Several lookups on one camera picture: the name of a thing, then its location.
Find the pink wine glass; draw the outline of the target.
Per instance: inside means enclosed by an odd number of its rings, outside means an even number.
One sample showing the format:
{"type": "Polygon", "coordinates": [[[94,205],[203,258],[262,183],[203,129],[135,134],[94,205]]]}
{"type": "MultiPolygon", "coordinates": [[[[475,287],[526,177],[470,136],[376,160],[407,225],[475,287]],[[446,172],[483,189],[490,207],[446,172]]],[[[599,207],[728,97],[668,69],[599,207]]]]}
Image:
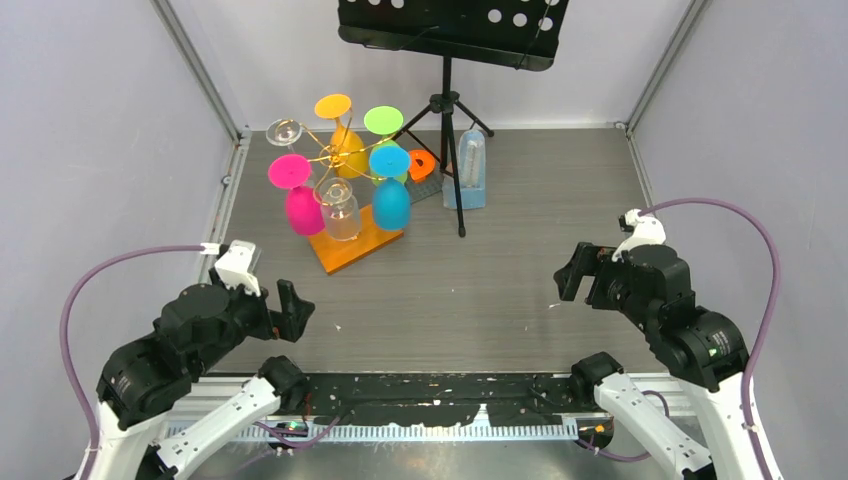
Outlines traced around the pink wine glass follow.
{"type": "Polygon", "coordinates": [[[311,163],[299,154],[286,154],[274,160],[268,169],[271,184],[287,191],[285,213],[291,229],[300,236],[312,236],[324,230],[321,207],[307,185],[311,163]]]}

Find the blue wine glass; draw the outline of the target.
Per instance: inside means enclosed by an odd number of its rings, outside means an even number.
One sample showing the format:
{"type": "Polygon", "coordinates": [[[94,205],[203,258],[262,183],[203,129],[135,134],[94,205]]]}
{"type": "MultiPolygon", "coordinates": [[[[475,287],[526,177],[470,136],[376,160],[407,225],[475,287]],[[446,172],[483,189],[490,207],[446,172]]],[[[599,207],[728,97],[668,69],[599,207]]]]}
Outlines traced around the blue wine glass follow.
{"type": "Polygon", "coordinates": [[[409,154],[396,145],[383,146],[371,153],[371,173],[382,179],[374,191],[372,210],[375,223],[383,230],[403,230],[409,223],[410,195],[398,178],[408,171],[410,165],[409,154]]]}

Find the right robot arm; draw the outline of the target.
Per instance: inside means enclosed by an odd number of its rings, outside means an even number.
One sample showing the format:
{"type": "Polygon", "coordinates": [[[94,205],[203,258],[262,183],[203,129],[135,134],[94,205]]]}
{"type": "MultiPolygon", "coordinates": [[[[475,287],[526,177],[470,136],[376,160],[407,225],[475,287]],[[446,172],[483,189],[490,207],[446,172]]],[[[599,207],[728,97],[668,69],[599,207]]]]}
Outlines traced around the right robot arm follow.
{"type": "Polygon", "coordinates": [[[610,413],[670,479],[780,478],[745,375],[754,357],[729,318],[697,305],[689,265],[677,252],[642,245],[616,255],[611,247],[581,242],[554,274],[560,299],[574,300],[585,277],[593,280],[586,304],[618,312],[640,330],[678,381],[706,442],[692,439],[650,405],[606,352],[572,366],[574,403],[610,413]]]}

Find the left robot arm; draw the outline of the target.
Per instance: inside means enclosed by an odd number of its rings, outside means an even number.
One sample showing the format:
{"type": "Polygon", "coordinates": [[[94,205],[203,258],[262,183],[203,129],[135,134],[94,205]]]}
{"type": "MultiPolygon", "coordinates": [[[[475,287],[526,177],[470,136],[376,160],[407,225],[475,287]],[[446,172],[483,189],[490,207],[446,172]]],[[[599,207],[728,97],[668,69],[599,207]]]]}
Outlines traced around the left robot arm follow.
{"type": "Polygon", "coordinates": [[[314,303],[280,280],[282,309],[221,283],[195,284],[166,304],[151,333],[116,349],[97,384],[98,436],[79,479],[187,479],[255,421],[298,412],[307,379],[285,356],[271,357],[239,391],[189,428],[166,436],[168,417],[201,376],[246,338],[296,342],[314,303]]]}

